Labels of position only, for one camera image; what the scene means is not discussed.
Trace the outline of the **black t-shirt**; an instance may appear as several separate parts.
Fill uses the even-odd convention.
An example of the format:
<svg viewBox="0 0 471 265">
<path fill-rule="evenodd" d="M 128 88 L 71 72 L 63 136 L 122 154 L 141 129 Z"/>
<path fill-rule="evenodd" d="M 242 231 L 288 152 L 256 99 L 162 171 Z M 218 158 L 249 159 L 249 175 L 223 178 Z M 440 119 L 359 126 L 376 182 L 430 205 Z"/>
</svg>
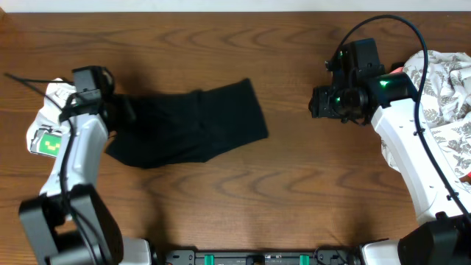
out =
<svg viewBox="0 0 471 265">
<path fill-rule="evenodd" d="M 133 96 L 130 105 L 136 119 L 118 128 L 105 150 L 127 166 L 204 163 L 269 135 L 249 79 L 209 91 Z"/>
</svg>

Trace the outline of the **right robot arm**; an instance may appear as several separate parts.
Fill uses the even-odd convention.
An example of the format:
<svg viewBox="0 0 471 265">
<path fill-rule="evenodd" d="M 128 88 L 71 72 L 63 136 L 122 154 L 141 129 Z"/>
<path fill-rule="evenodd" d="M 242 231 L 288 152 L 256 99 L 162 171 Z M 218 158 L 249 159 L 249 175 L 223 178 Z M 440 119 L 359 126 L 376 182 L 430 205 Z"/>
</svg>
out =
<svg viewBox="0 0 471 265">
<path fill-rule="evenodd" d="M 342 44 L 326 63 L 331 85 L 314 88 L 314 118 L 372 125 L 389 148 L 419 227 L 400 240 L 366 243 L 350 264 L 469 264 L 470 185 L 460 181 L 417 110 L 404 73 L 386 74 L 373 39 Z"/>
</svg>

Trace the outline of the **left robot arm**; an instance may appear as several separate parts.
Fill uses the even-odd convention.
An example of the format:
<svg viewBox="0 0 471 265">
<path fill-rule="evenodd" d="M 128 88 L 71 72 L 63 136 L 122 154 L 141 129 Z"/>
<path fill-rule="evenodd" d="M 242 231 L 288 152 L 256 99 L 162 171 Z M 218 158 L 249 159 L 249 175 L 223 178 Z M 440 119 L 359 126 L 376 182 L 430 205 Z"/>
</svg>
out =
<svg viewBox="0 0 471 265">
<path fill-rule="evenodd" d="M 26 237 L 39 264 L 152 264 L 149 242 L 122 236 L 96 191 L 109 134 L 133 111 L 114 94 L 105 67 L 72 74 L 71 81 L 46 82 L 43 107 L 26 133 L 32 154 L 54 158 L 39 195 L 20 205 Z"/>
</svg>

